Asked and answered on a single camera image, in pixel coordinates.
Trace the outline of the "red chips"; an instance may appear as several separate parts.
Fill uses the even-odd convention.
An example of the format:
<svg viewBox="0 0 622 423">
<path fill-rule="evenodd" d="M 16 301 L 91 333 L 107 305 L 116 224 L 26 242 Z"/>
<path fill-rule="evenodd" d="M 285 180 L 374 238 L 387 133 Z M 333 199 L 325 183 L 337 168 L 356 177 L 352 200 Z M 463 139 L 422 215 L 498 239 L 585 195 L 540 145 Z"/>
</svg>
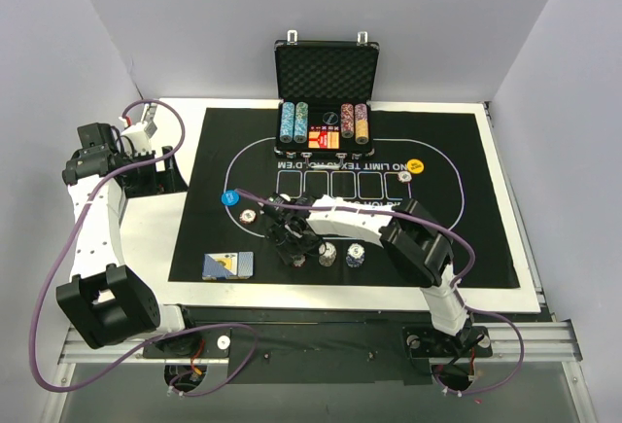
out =
<svg viewBox="0 0 622 423">
<path fill-rule="evenodd" d="M 239 222 L 242 225 L 253 224 L 258 218 L 258 214 L 253 209 L 245 209 L 239 215 Z"/>
</svg>

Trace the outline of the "grey chip stack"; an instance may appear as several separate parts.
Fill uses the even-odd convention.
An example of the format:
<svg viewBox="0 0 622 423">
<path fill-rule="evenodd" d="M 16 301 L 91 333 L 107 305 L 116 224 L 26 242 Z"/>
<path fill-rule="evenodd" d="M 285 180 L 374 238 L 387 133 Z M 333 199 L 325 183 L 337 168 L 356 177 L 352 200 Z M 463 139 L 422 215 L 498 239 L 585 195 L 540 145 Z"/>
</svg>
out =
<svg viewBox="0 0 622 423">
<path fill-rule="evenodd" d="M 330 242 L 324 242 L 319 247 L 318 262 L 322 266 L 332 266 L 336 260 L 336 247 Z"/>
</svg>

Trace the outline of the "blue small blind button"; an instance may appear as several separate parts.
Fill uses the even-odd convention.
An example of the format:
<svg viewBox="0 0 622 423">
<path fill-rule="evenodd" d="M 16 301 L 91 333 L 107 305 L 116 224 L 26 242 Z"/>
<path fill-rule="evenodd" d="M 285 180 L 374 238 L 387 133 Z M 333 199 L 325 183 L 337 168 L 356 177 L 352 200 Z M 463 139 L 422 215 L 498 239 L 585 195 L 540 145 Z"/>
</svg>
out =
<svg viewBox="0 0 622 423">
<path fill-rule="evenodd" d="M 221 195 L 221 203 L 225 207 L 234 206 L 234 205 L 238 204 L 239 201 L 240 201 L 240 195 L 235 190 L 224 191 L 223 194 Z"/>
</svg>

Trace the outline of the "yellow big blind button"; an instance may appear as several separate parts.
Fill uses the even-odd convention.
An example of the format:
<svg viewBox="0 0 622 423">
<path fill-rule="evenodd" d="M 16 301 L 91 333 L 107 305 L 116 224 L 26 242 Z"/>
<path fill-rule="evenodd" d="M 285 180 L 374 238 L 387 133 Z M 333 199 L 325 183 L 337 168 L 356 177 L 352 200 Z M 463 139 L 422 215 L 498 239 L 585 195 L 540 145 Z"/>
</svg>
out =
<svg viewBox="0 0 622 423">
<path fill-rule="evenodd" d="M 420 159 L 410 159 L 406 163 L 406 169 L 413 175 L 418 175 L 424 172 L 425 165 Z"/>
</svg>

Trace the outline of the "red chip stack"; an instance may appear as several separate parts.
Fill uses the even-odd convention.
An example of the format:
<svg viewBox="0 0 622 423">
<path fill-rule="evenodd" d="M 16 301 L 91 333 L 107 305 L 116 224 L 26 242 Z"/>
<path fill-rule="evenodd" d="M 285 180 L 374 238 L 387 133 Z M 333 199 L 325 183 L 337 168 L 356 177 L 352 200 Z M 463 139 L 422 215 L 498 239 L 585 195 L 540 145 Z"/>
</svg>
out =
<svg viewBox="0 0 622 423">
<path fill-rule="evenodd" d="M 306 257 L 304 255 L 296 255 L 293 257 L 291 266 L 293 267 L 302 267 L 306 262 Z"/>
</svg>

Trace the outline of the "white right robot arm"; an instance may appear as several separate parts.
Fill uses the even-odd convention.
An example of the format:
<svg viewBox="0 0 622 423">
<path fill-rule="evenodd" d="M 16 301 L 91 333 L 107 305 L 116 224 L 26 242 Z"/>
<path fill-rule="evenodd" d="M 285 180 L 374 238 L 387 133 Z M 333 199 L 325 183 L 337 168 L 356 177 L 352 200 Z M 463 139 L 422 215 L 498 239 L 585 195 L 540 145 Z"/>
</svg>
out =
<svg viewBox="0 0 622 423">
<path fill-rule="evenodd" d="M 458 291 L 461 276 L 454 272 L 452 243 L 466 248 L 468 267 L 474 264 L 474 251 L 456 233 L 432 221 L 418 201 L 369 206 L 328 195 L 288 200 L 273 194 L 259 205 L 269 220 L 265 237 L 285 264 L 300 265 L 311 255 L 327 257 L 328 235 L 354 239 L 347 257 L 357 263 L 364 257 L 363 242 L 380 247 L 402 280 L 422 290 L 436 347 L 455 354 L 468 344 L 471 321 Z"/>
</svg>

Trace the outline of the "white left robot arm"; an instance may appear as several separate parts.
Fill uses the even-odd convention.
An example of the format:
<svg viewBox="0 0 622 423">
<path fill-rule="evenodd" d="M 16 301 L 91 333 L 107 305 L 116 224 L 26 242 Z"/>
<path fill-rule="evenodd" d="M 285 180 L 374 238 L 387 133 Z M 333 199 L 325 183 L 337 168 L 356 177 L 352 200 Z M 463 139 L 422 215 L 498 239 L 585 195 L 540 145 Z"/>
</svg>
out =
<svg viewBox="0 0 622 423">
<path fill-rule="evenodd" d="M 88 211 L 78 230 L 68 283 L 56 289 L 61 310 L 92 349 L 129 338 L 165 335 L 176 355 L 187 357 L 200 342 L 197 328 L 179 305 L 163 305 L 126 265 L 121 221 L 133 197 L 184 192 L 174 157 L 157 170 L 151 139 L 153 121 L 144 119 L 117 131 L 105 123 L 79 127 L 81 147 L 62 172 L 74 213 Z"/>
</svg>

